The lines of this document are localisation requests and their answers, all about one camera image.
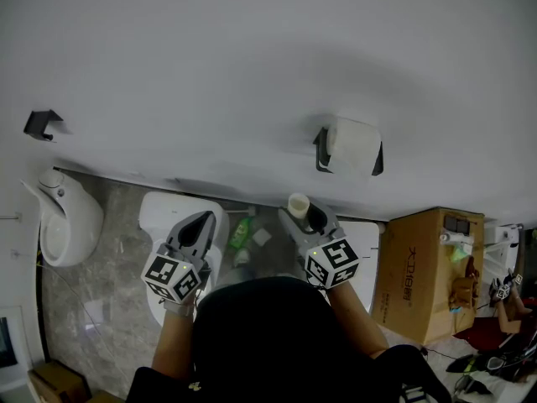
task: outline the toilet paper roll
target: toilet paper roll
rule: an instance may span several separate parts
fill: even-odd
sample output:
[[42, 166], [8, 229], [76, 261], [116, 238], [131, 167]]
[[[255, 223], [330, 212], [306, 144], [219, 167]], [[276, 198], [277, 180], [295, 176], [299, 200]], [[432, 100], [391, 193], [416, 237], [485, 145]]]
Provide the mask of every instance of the toilet paper roll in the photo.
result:
[[380, 132], [374, 126], [336, 118], [328, 128], [328, 170], [368, 178], [373, 173], [380, 142]]

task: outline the black shirt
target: black shirt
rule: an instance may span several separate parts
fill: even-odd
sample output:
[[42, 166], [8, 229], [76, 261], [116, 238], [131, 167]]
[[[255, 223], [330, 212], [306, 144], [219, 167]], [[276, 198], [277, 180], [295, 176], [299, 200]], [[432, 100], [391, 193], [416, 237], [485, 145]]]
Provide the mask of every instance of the black shirt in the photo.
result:
[[289, 277], [251, 280], [211, 293], [198, 308], [190, 384], [138, 369], [127, 402], [205, 400], [209, 395], [312, 396], [399, 401], [422, 385], [439, 402], [449, 393], [418, 349], [357, 353], [323, 295]]

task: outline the person's right arm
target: person's right arm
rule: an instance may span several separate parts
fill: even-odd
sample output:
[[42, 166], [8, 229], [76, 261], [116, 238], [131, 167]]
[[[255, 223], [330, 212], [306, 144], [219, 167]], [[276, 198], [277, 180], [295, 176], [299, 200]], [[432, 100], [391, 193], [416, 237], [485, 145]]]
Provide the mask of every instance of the person's right arm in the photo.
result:
[[337, 320], [358, 351], [375, 359], [389, 348], [380, 327], [369, 316], [349, 282], [326, 293]]

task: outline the white tube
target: white tube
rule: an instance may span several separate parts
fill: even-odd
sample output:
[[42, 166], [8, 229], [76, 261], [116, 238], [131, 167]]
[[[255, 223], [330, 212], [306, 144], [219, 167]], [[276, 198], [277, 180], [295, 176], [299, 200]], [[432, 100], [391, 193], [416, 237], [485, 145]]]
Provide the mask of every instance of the white tube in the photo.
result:
[[304, 219], [310, 208], [310, 199], [300, 193], [294, 192], [287, 201], [287, 210], [296, 219]]

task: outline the floor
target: floor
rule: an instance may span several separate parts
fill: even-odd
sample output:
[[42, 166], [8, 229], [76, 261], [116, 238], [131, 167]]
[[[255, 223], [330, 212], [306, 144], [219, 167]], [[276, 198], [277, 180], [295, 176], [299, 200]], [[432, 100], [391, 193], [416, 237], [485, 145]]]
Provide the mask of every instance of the floor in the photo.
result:
[[[44, 327], [50, 356], [80, 372], [92, 390], [126, 397], [134, 372], [150, 365], [160, 326], [149, 310], [139, 276], [151, 251], [151, 239], [138, 227], [143, 196], [152, 188], [133, 186], [66, 171], [96, 198], [105, 212], [102, 235], [92, 256], [64, 269], [43, 270]], [[227, 211], [244, 210], [243, 203], [219, 201]], [[276, 209], [257, 207], [257, 217], [273, 234], [267, 259], [256, 264], [260, 276], [296, 273], [295, 250], [278, 225]], [[230, 228], [245, 213], [229, 213]], [[232, 267], [226, 251], [220, 276]], [[412, 343], [383, 329], [390, 345]], [[451, 357], [473, 352], [461, 340], [449, 338], [430, 348]], [[452, 390], [460, 377], [446, 373], [452, 361], [430, 352], [428, 361]]]

